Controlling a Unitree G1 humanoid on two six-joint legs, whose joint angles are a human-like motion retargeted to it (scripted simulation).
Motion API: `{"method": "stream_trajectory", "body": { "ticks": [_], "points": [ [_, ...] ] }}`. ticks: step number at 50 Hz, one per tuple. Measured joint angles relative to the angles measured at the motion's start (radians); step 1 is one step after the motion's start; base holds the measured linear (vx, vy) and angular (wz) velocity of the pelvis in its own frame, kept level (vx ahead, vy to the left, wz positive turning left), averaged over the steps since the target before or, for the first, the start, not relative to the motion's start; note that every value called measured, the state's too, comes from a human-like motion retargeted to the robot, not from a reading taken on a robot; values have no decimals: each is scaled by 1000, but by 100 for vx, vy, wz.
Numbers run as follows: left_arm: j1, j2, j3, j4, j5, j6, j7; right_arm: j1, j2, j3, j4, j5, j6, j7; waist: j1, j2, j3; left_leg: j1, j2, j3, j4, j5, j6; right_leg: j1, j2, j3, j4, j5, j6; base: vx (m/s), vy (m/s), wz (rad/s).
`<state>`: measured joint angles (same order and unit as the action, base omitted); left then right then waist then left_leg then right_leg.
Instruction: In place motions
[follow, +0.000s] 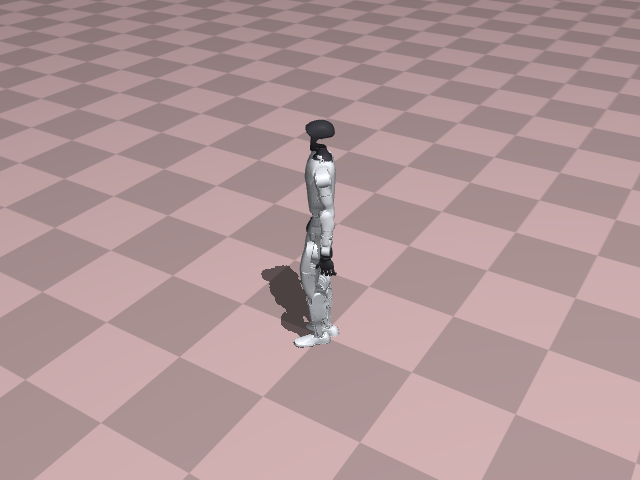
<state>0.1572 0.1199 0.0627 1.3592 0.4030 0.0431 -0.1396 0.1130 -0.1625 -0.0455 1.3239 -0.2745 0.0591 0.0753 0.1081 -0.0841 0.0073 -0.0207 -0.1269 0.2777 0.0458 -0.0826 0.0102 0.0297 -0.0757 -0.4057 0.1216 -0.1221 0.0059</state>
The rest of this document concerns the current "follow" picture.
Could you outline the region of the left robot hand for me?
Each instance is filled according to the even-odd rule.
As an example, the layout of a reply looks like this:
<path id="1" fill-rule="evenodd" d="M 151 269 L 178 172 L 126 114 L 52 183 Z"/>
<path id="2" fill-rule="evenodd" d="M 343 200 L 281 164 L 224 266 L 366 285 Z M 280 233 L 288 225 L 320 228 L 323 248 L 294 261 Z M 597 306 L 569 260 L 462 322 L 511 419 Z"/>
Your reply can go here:
<path id="1" fill-rule="evenodd" d="M 328 276 L 328 275 L 329 276 L 332 276 L 332 275 L 336 276 L 337 273 L 335 273 L 335 271 L 334 271 L 334 264 L 333 264 L 333 262 L 331 260 L 331 258 L 332 258 L 332 247 L 330 248 L 330 256 L 322 256 L 321 255 L 321 248 L 320 248 L 320 257 L 321 257 L 321 259 L 319 260 L 319 263 L 315 267 L 316 269 L 318 269 L 319 266 L 320 266 L 320 269 L 321 269 L 320 270 L 320 274 L 321 275 L 324 274 L 325 276 Z M 323 270 L 324 270 L 324 272 L 323 272 Z M 327 273 L 327 270 L 328 270 L 328 273 Z M 332 273 L 331 273 L 331 271 L 332 271 Z"/>

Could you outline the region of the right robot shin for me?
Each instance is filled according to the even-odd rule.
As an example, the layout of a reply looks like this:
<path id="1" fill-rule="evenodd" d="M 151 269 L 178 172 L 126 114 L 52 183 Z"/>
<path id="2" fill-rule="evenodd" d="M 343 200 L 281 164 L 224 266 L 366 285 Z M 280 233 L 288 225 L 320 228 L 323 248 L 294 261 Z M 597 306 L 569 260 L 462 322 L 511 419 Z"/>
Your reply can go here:
<path id="1" fill-rule="evenodd" d="M 331 279 L 331 277 L 330 277 L 330 279 Z M 325 319 L 323 319 L 323 321 L 324 321 L 324 322 L 323 322 L 323 327 L 328 329 L 328 328 L 330 327 L 330 324 L 332 325 L 332 323 L 331 323 L 331 307 L 332 307 L 332 303 L 333 303 L 333 301 L 332 301 L 332 287 L 331 287 L 331 283 L 330 283 L 330 285 L 326 288 L 326 291 L 327 291 L 327 298 L 326 298 L 326 314 L 325 314 L 325 315 L 326 315 L 326 318 L 325 318 Z M 325 325 L 324 325 L 324 323 L 325 323 Z M 328 326 L 328 327 L 327 327 L 327 326 Z"/>

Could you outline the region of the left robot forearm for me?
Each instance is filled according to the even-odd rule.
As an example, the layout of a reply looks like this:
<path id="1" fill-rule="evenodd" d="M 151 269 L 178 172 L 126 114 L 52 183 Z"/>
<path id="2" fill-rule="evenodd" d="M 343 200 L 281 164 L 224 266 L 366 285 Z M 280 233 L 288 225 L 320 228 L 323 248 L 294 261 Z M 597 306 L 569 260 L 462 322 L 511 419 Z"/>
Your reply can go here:
<path id="1" fill-rule="evenodd" d="M 320 245 L 321 245 L 321 255 L 322 256 L 330 256 L 330 248 L 332 247 L 332 243 L 333 243 L 333 231 L 334 231 L 334 221 L 333 221 L 333 217 L 332 214 L 329 212 L 324 212 L 321 217 L 321 225 L 320 225 L 320 229 L 321 229 L 321 240 L 320 240 Z"/>

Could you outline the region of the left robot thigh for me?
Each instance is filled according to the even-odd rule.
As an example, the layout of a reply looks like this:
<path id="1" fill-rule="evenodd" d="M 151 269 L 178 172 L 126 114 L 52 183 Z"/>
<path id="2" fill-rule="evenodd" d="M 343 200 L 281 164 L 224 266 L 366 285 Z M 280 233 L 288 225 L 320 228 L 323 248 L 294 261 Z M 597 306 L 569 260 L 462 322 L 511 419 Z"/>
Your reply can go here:
<path id="1" fill-rule="evenodd" d="M 300 277 L 303 289 L 307 295 L 307 297 L 312 300 L 314 293 L 316 292 L 324 292 L 327 298 L 326 288 L 317 284 L 320 275 L 320 266 L 316 269 L 316 265 L 319 263 L 320 257 L 320 235 L 315 236 L 315 241 L 308 241 L 301 258 L 300 263 Z"/>

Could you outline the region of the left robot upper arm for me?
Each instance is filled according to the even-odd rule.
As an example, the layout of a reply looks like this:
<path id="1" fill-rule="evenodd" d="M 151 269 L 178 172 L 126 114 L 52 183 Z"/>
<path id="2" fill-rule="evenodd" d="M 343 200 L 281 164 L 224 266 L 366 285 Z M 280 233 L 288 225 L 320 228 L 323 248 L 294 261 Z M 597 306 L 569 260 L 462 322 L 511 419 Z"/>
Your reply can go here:
<path id="1" fill-rule="evenodd" d="M 324 212 L 329 212 L 332 214 L 332 217 L 334 219 L 335 209 L 331 189 L 332 180 L 331 175 L 327 171 L 326 167 L 321 167 L 315 170 L 314 182 L 318 190 L 320 203 L 324 206 L 318 213 L 319 218 Z"/>

